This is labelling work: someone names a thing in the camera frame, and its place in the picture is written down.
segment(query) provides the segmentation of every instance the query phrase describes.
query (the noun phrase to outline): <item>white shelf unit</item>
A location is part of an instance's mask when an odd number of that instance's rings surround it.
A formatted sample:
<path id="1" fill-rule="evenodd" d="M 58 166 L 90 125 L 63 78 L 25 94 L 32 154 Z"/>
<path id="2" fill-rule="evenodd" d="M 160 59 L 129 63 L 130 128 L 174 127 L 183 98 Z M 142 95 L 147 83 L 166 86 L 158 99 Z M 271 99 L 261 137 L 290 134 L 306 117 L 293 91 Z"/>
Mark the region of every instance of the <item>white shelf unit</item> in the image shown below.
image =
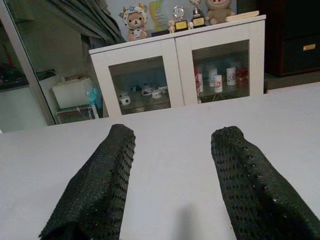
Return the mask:
<path id="1" fill-rule="evenodd" d="M 157 67 L 159 64 L 149 59 L 157 57 L 162 57 L 161 64 L 168 86 L 170 107 L 198 104 L 194 76 L 195 62 L 198 59 L 193 51 L 203 49 L 200 52 L 206 54 L 199 58 L 205 59 L 223 54 L 225 52 L 223 49 L 228 49 L 225 46 L 227 44 L 244 41 L 247 42 L 248 92 L 250 96 L 262 95 L 264 93 L 265 19 L 266 16 L 261 15 L 91 50 L 93 65 L 109 116 L 121 116 L 125 110 L 121 109 L 117 98 L 116 75 L 135 74 L 137 70 L 152 70 L 154 65 Z M 229 51 L 231 53 L 243 51 L 241 47 L 243 44 L 239 46 L 239 49 L 229 49 Z M 211 48 L 213 51 L 206 51 L 206 48 Z M 111 72 L 116 65 L 130 67 L 116 67 Z M 140 99 L 136 93 L 134 99 Z"/>

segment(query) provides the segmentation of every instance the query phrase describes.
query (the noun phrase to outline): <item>cabinet handle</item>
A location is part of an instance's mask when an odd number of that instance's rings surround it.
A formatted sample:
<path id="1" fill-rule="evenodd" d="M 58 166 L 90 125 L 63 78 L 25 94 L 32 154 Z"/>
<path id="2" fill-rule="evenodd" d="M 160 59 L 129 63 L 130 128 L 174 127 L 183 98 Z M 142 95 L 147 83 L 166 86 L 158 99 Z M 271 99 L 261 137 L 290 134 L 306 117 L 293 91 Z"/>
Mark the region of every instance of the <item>cabinet handle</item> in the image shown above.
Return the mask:
<path id="1" fill-rule="evenodd" d="M 315 44 L 305 45 L 303 46 L 303 51 L 313 50 L 316 48 Z"/>

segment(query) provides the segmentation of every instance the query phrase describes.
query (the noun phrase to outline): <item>award plaque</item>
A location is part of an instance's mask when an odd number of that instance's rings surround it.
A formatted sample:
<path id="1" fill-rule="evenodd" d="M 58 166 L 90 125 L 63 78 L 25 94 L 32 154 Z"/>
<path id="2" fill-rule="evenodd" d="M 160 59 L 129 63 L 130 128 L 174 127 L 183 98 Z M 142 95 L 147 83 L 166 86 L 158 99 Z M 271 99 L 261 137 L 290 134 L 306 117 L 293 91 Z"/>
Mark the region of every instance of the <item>award plaque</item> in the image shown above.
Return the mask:
<path id="1" fill-rule="evenodd" d="M 202 16 L 201 10 L 199 9 L 198 5 L 201 3 L 201 0 L 190 0 L 190 3 L 194 5 L 194 9 L 192 11 L 193 13 L 193 27 L 196 28 L 201 28 L 206 26 L 206 20 L 205 17 Z"/>
<path id="2" fill-rule="evenodd" d="M 183 6 L 176 6 L 173 8 L 173 16 L 177 21 L 175 22 L 175 31 L 180 32 L 184 30 L 188 30 L 188 21 L 183 20 L 185 16 L 185 9 Z"/>

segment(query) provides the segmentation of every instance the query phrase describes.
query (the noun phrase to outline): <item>white table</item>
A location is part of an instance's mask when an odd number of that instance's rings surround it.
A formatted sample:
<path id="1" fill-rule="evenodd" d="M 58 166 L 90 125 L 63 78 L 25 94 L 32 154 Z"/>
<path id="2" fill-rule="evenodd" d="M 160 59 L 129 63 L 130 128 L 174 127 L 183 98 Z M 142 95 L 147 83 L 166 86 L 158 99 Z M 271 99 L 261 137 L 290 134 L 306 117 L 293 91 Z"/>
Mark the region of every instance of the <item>white table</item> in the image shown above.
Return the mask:
<path id="1" fill-rule="evenodd" d="M 34 240 L 70 178 L 123 123 L 136 153 L 122 240 L 234 240 L 210 152 L 236 125 L 320 218 L 320 83 L 269 95 L 0 135 L 0 239 Z"/>

